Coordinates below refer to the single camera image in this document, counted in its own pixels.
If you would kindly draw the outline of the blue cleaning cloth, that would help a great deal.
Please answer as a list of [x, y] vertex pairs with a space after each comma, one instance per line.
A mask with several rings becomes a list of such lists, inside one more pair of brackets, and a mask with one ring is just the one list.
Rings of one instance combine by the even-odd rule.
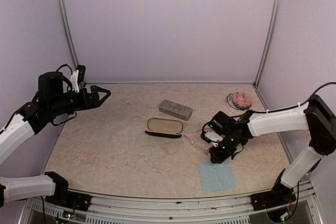
[[229, 160], [221, 164], [199, 162], [198, 172], [203, 193], [215, 193], [236, 188], [236, 181]]

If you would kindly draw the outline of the grey glasses case green lining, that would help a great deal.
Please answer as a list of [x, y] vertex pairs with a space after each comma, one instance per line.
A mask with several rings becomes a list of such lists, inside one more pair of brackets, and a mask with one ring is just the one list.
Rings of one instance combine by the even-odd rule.
[[159, 105], [159, 111], [183, 121], [188, 121], [193, 113], [192, 108], [170, 100], [163, 100]]

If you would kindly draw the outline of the black oval glasses case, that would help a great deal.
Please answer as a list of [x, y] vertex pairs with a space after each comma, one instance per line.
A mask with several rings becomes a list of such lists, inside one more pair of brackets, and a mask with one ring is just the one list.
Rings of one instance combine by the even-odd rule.
[[182, 135], [184, 124], [179, 120], [150, 118], [147, 122], [147, 135], [163, 138], [177, 139]]

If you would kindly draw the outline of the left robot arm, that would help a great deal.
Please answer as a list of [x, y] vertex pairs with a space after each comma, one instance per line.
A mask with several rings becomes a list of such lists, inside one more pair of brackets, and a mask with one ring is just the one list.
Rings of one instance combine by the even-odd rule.
[[[23, 143], [37, 135], [61, 115], [74, 119], [79, 111], [99, 108], [111, 95], [110, 90], [92, 85], [80, 88], [85, 67], [79, 65], [70, 78], [60, 70], [46, 72], [38, 78], [33, 99], [16, 110], [1, 129], [1, 162], [7, 160]], [[68, 182], [55, 172], [21, 178], [1, 177], [1, 205], [33, 197], [45, 197], [66, 206], [73, 201]]]

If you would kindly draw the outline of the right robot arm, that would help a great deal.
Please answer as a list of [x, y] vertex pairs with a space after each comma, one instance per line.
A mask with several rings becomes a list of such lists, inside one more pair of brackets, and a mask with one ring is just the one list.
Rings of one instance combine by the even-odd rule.
[[292, 107], [273, 111], [248, 110], [234, 119], [222, 111], [207, 122], [210, 132], [203, 132], [202, 139], [212, 143], [210, 160], [221, 164], [236, 156], [237, 146], [246, 145], [254, 137], [288, 131], [309, 131], [310, 142], [290, 166], [283, 170], [269, 192], [273, 205], [281, 204], [301, 178], [314, 170], [324, 156], [335, 151], [335, 115], [318, 96]]

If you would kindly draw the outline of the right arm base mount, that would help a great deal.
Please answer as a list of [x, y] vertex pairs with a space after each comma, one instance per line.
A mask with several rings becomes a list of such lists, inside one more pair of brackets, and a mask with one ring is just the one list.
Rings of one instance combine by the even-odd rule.
[[285, 169], [279, 174], [271, 190], [250, 196], [254, 211], [285, 205], [297, 200], [293, 188], [288, 188], [281, 183], [284, 172]]

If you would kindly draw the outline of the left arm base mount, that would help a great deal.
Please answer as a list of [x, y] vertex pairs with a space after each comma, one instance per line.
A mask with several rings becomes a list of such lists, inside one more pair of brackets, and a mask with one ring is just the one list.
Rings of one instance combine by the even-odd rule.
[[55, 184], [55, 192], [51, 196], [45, 197], [48, 203], [72, 210], [88, 211], [91, 203], [89, 194], [70, 191], [68, 181], [55, 172], [45, 172], [44, 175], [51, 178]]

